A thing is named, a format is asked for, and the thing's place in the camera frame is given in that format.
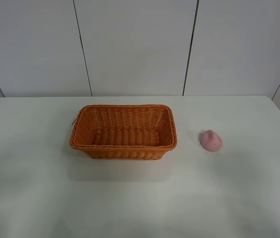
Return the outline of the orange woven rectangular basket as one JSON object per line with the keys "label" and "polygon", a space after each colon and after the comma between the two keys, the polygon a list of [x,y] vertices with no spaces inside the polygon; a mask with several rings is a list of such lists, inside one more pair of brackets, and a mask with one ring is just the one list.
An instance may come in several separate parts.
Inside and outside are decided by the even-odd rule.
{"label": "orange woven rectangular basket", "polygon": [[69,144],[93,159],[158,160],[176,147],[177,136],[166,105],[88,105]]}

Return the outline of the pink peach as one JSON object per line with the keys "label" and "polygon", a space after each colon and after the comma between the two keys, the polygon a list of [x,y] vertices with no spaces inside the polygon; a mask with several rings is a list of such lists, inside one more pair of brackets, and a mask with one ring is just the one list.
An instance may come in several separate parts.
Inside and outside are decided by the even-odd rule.
{"label": "pink peach", "polygon": [[199,142],[201,146],[209,152],[218,152],[223,146],[221,137],[213,130],[205,131],[199,137]]}

